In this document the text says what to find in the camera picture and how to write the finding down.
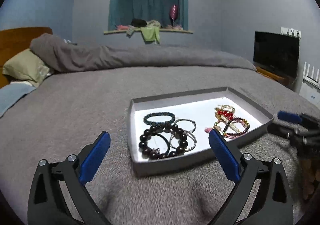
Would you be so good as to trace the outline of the person's right hand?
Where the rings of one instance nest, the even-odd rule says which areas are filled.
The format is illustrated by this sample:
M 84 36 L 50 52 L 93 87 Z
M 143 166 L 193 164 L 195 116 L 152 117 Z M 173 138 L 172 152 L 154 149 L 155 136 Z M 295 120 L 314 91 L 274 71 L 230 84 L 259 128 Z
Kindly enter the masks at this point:
M 303 199 L 312 198 L 316 191 L 315 182 L 319 182 L 319 160 L 303 158 L 300 160 L 302 169 Z

